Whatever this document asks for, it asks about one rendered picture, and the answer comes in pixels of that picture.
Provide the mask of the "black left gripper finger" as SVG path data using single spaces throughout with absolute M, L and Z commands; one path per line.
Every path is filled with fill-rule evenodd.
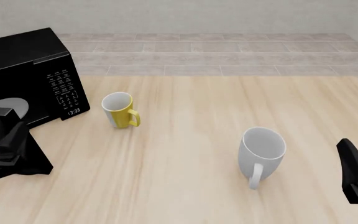
M 23 121 L 19 121 L 8 133 L 6 130 L 6 126 L 0 121 L 0 160 L 13 159 L 21 154 L 22 145 L 29 133 Z

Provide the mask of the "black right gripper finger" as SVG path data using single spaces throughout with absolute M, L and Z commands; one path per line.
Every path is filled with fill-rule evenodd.
M 346 138 L 336 147 L 341 161 L 342 185 L 358 184 L 358 149 Z

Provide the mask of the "grey microwave turntable plate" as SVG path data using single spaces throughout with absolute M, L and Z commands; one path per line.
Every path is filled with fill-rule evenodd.
M 22 98 L 4 98 L 0 100 L 0 108 L 12 108 L 22 119 L 29 110 L 29 104 Z

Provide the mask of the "black microwave door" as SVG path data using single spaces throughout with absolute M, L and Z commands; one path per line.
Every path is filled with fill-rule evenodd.
M 8 133 L 21 119 L 12 108 L 0 108 L 0 121 L 4 123 Z M 22 146 L 20 158 L 14 166 L 0 166 L 0 179 L 14 174 L 49 175 L 51 173 L 53 165 L 32 137 L 30 129 Z

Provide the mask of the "black microwave oven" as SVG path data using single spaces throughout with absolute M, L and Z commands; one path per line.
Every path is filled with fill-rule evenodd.
M 0 37 L 0 100 L 22 98 L 29 128 L 90 110 L 71 53 L 51 28 Z

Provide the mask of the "yellow and white mug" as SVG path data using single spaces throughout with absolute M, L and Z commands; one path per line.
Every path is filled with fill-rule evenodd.
M 128 93 L 111 93 L 103 98 L 101 106 L 115 128 L 141 124 L 139 113 L 133 110 L 133 98 Z

